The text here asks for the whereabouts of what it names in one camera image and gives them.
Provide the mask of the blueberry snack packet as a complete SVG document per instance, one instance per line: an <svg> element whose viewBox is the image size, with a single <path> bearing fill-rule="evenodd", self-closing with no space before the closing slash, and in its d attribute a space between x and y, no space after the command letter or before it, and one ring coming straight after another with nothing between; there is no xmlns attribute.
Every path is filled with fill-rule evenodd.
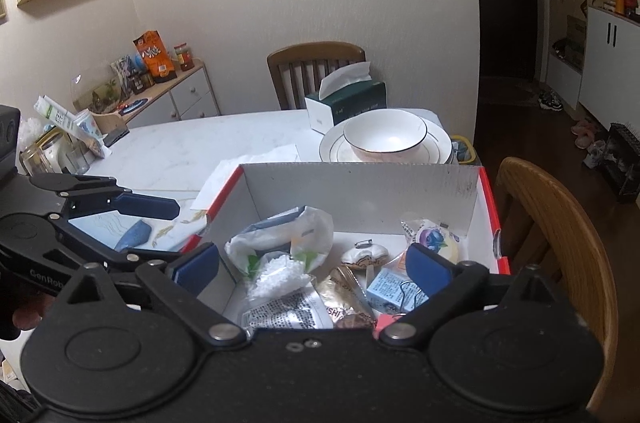
<svg viewBox="0 0 640 423"><path fill-rule="evenodd" d="M451 263L460 261L461 240L446 225L420 218L402 219L400 226L409 244L421 244Z"/></svg>

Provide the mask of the white brown round pouch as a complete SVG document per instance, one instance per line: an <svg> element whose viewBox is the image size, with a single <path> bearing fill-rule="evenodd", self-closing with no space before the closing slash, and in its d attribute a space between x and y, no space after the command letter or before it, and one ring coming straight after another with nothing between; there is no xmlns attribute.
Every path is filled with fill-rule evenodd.
<svg viewBox="0 0 640 423"><path fill-rule="evenodd" d="M357 242L341 257L341 263L352 270L380 267L390 260L390 252L372 239Z"/></svg>

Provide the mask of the green grey white pouch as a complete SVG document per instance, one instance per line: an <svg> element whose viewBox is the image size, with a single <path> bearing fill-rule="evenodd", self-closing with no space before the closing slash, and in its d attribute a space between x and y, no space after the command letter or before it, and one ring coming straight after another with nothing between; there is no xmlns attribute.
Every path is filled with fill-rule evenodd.
<svg viewBox="0 0 640 423"><path fill-rule="evenodd" d="M311 283L333 247L329 213L312 206L273 215L244 228L224 246L244 277L251 303L281 299Z"/></svg>

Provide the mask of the silver printed foil packet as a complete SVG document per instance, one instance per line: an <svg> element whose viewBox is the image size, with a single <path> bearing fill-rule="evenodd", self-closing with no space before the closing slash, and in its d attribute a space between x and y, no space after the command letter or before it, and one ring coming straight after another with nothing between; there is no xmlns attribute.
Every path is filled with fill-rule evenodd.
<svg viewBox="0 0 640 423"><path fill-rule="evenodd" d="M242 313L241 325L247 331L257 329L328 330L334 328L326 305L316 289L306 287L250 308Z"/></svg>

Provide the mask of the light blue small carton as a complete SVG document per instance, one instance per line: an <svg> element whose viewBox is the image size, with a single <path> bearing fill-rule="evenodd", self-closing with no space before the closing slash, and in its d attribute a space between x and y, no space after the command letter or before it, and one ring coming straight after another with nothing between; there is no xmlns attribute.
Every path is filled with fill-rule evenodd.
<svg viewBox="0 0 640 423"><path fill-rule="evenodd" d="M382 268L367 286L366 298L372 309L386 315L410 313L428 296L408 277Z"/></svg>

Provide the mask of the pink binder clip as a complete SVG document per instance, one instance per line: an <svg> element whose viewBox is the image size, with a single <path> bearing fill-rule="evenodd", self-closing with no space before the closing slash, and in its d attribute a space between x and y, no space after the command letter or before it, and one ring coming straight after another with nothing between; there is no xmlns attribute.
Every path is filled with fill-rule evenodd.
<svg viewBox="0 0 640 423"><path fill-rule="evenodd" d="M378 316L378 320L376 321L375 327L373 329L373 336L375 339L380 337L381 332L387 328L389 325L393 325L398 319L401 318L401 315L389 315L388 313L381 313Z"/></svg>

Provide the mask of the silver brown foil packet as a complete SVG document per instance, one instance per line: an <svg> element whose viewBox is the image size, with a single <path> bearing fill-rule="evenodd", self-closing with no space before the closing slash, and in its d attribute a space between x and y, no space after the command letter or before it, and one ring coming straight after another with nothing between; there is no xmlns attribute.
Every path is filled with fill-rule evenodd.
<svg viewBox="0 0 640 423"><path fill-rule="evenodd" d="M345 265L333 268L314 288L337 329L369 329L376 325L375 314L354 273Z"/></svg>

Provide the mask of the green white wrapped package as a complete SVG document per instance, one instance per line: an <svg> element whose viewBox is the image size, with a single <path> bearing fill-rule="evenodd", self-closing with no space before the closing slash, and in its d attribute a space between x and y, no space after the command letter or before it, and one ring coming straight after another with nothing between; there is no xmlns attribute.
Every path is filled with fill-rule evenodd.
<svg viewBox="0 0 640 423"><path fill-rule="evenodd" d="M48 96L39 96L34 109L41 117L83 142L98 158L108 158L112 151L104 143L104 135L90 111L71 113Z"/></svg>

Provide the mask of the tall glass jar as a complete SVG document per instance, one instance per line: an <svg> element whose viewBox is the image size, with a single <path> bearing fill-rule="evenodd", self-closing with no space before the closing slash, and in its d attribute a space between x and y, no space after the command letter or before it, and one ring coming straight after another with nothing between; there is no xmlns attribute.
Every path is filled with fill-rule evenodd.
<svg viewBox="0 0 640 423"><path fill-rule="evenodd" d="M20 153L20 162L29 176L53 173L52 165L38 143L30 144Z"/></svg>

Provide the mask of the near light wooden chair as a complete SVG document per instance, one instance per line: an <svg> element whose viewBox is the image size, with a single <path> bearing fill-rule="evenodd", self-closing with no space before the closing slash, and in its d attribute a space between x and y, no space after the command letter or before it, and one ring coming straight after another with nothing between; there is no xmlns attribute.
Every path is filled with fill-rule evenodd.
<svg viewBox="0 0 640 423"><path fill-rule="evenodd" d="M538 265L603 347L603 372L588 403L595 413L611 382L618 344L616 287L600 235L574 195L532 162L503 159L494 192L501 251L513 273Z"/></svg>

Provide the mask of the yellow rimmed trash bin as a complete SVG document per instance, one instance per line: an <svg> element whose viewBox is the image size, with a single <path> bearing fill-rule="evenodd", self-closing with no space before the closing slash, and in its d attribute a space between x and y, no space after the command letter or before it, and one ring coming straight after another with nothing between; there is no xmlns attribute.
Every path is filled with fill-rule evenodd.
<svg viewBox="0 0 640 423"><path fill-rule="evenodd" d="M460 165L477 165L477 152L469 139L462 135L451 135L450 139L454 162Z"/></svg>

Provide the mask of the orange snack bag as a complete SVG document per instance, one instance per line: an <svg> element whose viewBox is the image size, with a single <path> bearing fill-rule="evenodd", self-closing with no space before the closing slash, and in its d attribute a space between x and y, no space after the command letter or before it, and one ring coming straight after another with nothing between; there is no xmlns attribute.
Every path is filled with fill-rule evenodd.
<svg viewBox="0 0 640 423"><path fill-rule="evenodd" d="M175 79L175 66L157 31L145 31L134 40L134 46L155 83Z"/></svg>

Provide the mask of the white ceramic bowl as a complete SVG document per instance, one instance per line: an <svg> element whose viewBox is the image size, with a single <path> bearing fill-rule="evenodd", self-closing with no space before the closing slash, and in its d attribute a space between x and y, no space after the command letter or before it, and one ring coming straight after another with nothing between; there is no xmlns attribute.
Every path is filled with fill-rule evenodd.
<svg viewBox="0 0 640 423"><path fill-rule="evenodd" d="M349 119L343 128L346 143L366 162L413 161L419 157L427 133L423 119L399 109L363 112Z"/></svg>

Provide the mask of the far dark wooden chair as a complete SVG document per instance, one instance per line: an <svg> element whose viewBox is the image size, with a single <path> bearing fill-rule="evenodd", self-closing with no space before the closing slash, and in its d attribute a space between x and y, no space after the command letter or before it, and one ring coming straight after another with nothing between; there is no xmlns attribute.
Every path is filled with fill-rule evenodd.
<svg viewBox="0 0 640 423"><path fill-rule="evenodd" d="M318 92L321 81L333 70L365 60L363 48L340 41L294 44L266 58L281 110L303 109L304 98Z"/></svg>

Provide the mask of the green white tissue box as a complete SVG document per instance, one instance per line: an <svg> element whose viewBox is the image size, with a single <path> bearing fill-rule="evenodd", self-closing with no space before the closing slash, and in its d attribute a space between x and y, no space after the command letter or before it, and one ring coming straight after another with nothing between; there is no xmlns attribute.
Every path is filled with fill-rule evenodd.
<svg viewBox="0 0 640 423"><path fill-rule="evenodd" d="M318 92L305 97L310 128L322 135L363 112L387 107L386 85L372 79L371 62L361 61L331 72Z"/></svg>

